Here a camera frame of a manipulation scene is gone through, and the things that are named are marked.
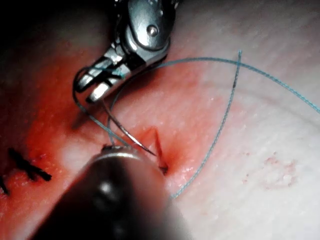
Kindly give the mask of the left arm needle driver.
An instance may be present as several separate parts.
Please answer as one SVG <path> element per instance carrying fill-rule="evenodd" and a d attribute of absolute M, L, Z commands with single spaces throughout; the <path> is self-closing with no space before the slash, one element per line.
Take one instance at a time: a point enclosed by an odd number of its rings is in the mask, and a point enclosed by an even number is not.
<path fill-rule="evenodd" d="M 125 145 L 104 145 L 101 149 L 101 152 L 130 152 L 135 153 L 137 150 L 131 146 Z"/>

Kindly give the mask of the right arm needle driver jaw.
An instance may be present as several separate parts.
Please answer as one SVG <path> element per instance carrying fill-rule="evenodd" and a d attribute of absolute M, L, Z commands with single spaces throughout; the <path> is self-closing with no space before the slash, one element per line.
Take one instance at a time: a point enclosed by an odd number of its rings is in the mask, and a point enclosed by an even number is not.
<path fill-rule="evenodd" d="M 85 66 L 78 71 L 74 78 L 73 87 L 82 93 L 93 84 L 101 83 L 108 78 L 120 79 L 120 73 L 114 73 L 115 65 L 110 58 L 100 57 L 92 65 Z"/>
<path fill-rule="evenodd" d="M 88 85 L 97 83 L 97 86 L 86 98 L 87 103 L 96 103 L 99 100 L 102 100 L 104 97 L 112 93 L 126 79 L 124 76 L 115 74 L 100 74 L 97 77 L 87 74 L 86 78 Z"/>

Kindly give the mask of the right arm needle driver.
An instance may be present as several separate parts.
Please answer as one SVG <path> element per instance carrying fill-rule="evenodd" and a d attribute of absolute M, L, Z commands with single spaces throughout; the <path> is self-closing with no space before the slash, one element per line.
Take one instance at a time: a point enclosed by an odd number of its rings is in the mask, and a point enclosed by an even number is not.
<path fill-rule="evenodd" d="M 124 76 L 161 62 L 168 54 L 178 5 L 177 0 L 111 1 L 115 26 L 109 68 Z"/>

